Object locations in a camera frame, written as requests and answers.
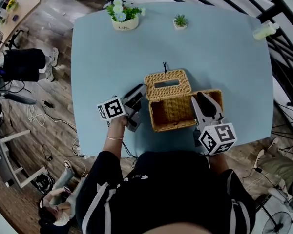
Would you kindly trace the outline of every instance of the shoe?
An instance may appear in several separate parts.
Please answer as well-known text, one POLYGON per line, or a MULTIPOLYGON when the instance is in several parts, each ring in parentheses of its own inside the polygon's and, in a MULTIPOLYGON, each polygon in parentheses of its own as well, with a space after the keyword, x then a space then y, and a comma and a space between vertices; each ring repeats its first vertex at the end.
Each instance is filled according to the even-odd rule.
POLYGON ((59 57, 59 50, 57 48, 53 48, 52 54, 51 54, 51 59, 52 59, 51 65, 53 67, 58 65, 58 57, 59 57))
POLYGON ((49 80, 49 81, 54 80, 53 70, 52 69, 53 69, 52 65, 48 65, 46 70, 45 70, 46 79, 49 80))
POLYGON ((73 169, 73 166, 69 160, 64 161, 64 166, 65 166, 65 168, 73 169))
POLYGON ((262 150, 259 151, 259 153, 258 153, 258 155, 257 155, 257 158, 256 158, 256 161, 255 161, 255 163, 254 163, 254 168, 257 168, 257 163, 258 163, 260 157, 261 157, 262 155, 264 155, 264 154, 265 154, 265 150, 264 150, 264 149, 262 149, 262 150))
POLYGON ((75 171, 73 169, 72 163, 69 160, 64 161, 64 166, 66 169, 70 169, 73 172, 73 175, 75 176, 75 171))
POLYGON ((271 148, 273 145, 278 144, 278 141, 279 141, 279 138, 274 138, 273 141, 272 141, 272 144, 267 148, 267 150, 269 148, 271 148))

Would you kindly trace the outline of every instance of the black shorts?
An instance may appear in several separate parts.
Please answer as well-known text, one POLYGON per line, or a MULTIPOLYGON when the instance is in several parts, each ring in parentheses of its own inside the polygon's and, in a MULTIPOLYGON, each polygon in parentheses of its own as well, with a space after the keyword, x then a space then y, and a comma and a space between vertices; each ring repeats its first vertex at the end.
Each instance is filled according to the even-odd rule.
POLYGON ((39 69, 45 67, 45 55, 41 49, 13 49, 5 51, 4 81, 38 81, 39 69))

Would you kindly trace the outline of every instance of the white flower pot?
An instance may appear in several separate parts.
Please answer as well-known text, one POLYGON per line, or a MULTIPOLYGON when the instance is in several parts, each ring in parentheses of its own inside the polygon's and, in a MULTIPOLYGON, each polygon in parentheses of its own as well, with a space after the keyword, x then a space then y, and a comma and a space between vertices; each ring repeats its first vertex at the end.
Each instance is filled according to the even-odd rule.
POLYGON ((134 19, 130 19, 128 21, 113 21, 112 20, 112 24, 114 29, 116 30, 122 30, 122 31, 132 30, 138 27, 139 17, 136 16, 134 19))
POLYGON ((185 28, 187 27, 187 25, 186 25, 186 26, 183 26, 183 27, 179 27, 179 26, 177 26, 177 25, 175 24, 175 19, 173 19, 172 22, 173 22, 173 24, 174 24, 176 30, 185 29, 185 28))

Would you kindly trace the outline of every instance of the white stripe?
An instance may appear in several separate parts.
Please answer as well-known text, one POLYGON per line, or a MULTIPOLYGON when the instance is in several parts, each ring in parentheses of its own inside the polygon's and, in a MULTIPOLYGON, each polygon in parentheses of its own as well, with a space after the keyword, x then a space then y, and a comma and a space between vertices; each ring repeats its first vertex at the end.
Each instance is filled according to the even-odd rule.
POLYGON ((236 218, 235 218, 235 211, 234 211, 233 202, 232 202, 229 234, 235 234, 235 225, 236 225, 236 218))
POLYGON ((86 215, 84 216, 84 219, 83 219, 83 224, 82 224, 82 231, 84 234, 87 233, 87 226, 88 226, 88 222, 89 222, 89 219, 94 211, 94 209, 97 207, 101 197, 103 196, 106 188, 108 187, 108 183, 104 183, 104 185, 98 190, 96 196, 94 197, 91 205, 89 206, 88 208, 88 211, 86 213, 86 215))
POLYGON ((239 203, 239 205, 242 209, 243 215, 244 215, 244 219, 245 219, 245 223, 246 223, 246 234, 250 234, 251 224, 250 224, 250 217, 249 217, 248 210, 246 209, 245 205, 242 202, 239 201, 238 203, 239 203))
POLYGON ((233 171, 230 173, 230 175, 227 178, 227 193, 231 195, 231 175, 233 174, 233 171))
POLYGON ((109 207, 109 202, 104 204, 104 208, 105 208, 104 234, 111 234, 112 219, 111 219, 111 209, 109 207))

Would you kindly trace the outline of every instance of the person's arm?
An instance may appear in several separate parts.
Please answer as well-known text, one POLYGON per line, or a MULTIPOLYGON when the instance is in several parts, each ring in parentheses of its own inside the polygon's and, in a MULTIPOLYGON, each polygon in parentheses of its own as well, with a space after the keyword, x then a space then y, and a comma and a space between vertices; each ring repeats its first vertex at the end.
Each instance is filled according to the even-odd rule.
POLYGON ((224 154, 217 154, 209 158, 210 168, 218 175, 228 170, 228 164, 224 154))
POLYGON ((59 210, 63 210, 63 212, 66 213, 67 215, 70 215, 71 205, 69 202, 58 204, 57 207, 59 210))
POLYGON ((70 209, 71 205, 69 202, 64 202, 64 203, 58 204, 57 207, 59 210, 65 210, 65 209, 70 209))
POLYGON ((113 153, 118 159, 121 158, 122 142, 126 125, 127 119, 124 116, 113 119, 108 128, 107 137, 103 146, 103 151, 113 153))
POLYGON ((43 198, 43 200, 46 200, 48 202, 50 202, 53 197, 61 194, 62 192, 65 191, 65 188, 64 187, 61 187, 61 188, 58 188, 58 189, 54 189, 54 190, 51 190, 49 191, 49 193, 43 198))

